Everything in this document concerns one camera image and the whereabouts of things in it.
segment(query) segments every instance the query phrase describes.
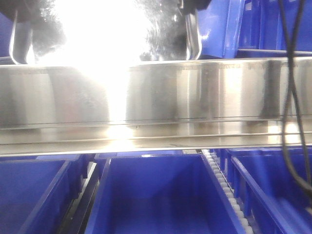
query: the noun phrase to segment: blue plastic bin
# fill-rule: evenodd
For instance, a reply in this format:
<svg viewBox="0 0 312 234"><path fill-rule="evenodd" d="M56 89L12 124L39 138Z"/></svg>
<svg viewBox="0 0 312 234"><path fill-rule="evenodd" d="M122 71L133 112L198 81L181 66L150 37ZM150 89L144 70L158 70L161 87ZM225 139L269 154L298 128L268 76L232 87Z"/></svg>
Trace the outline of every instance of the blue plastic bin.
<svg viewBox="0 0 312 234"><path fill-rule="evenodd" d="M72 154L72 155L41 155L41 156L9 156L0 157L1 161L8 160L69 160L69 178L71 185L71 192L74 194L75 198L78 197L78 193L82 190L82 179L87 178L88 163L90 158L87 154Z"/></svg>
<svg viewBox="0 0 312 234"><path fill-rule="evenodd" d="M243 16L244 0L212 0L198 12L202 58L234 58Z"/></svg>
<svg viewBox="0 0 312 234"><path fill-rule="evenodd" d="M69 161L0 163L0 233L52 234L73 199Z"/></svg>
<svg viewBox="0 0 312 234"><path fill-rule="evenodd" d="M291 33L299 0L284 0L288 31ZM306 0L297 39L297 51L312 51L312 0ZM239 36L245 49L286 50L277 0L246 0Z"/></svg>
<svg viewBox="0 0 312 234"><path fill-rule="evenodd" d="M13 22L0 13L0 57L9 56Z"/></svg>
<svg viewBox="0 0 312 234"><path fill-rule="evenodd" d="M302 148L290 147L291 154L302 154ZM309 153L312 154L312 148L308 147ZM225 174L230 186L233 187L234 181L234 165L231 161L232 156L243 155L266 155L278 154L282 155L282 149L279 147L259 147L259 148L232 148L232 149L213 149L211 153L215 153L220 158L220 169Z"/></svg>
<svg viewBox="0 0 312 234"><path fill-rule="evenodd" d="M296 51L296 57L311 57L312 51ZM276 58L287 57L286 50L260 50L260 49L238 49L236 57L239 58Z"/></svg>
<svg viewBox="0 0 312 234"><path fill-rule="evenodd" d="M305 178L304 158L297 153L292 161ZM245 215L253 215L263 234L312 233L309 199L288 172L281 151L233 156L232 162L234 196L242 199Z"/></svg>
<svg viewBox="0 0 312 234"><path fill-rule="evenodd" d="M243 234L200 155L108 159L86 234Z"/></svg>
<svg viewBox="0 0 312 234"><path fill-rule="evenodd" d="M128 157L128 156L141 156L141 155L182 155L182 150L151 150L151 151L130 151L130 152L113 152L113 153L102 153L96 154L94 162L98 164L99 171L102 172L104 169L105 162L111 157Z"/></svg>

